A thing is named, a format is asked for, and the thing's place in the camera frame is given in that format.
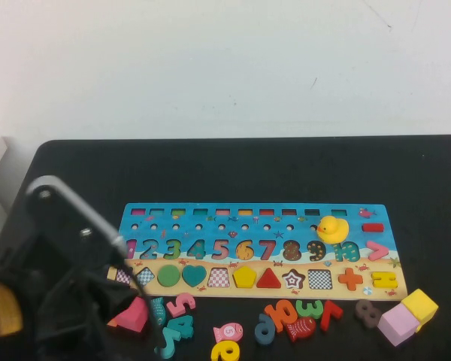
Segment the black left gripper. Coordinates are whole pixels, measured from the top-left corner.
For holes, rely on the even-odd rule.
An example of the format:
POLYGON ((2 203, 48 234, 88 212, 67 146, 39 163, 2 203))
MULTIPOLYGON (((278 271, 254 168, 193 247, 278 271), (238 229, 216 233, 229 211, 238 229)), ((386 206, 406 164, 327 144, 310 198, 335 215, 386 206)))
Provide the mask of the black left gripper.
POLYGON ((39 306, 39 352, 57 360, 121 360, 106 328, 137 295, 126 284, 73 268, 39 306))

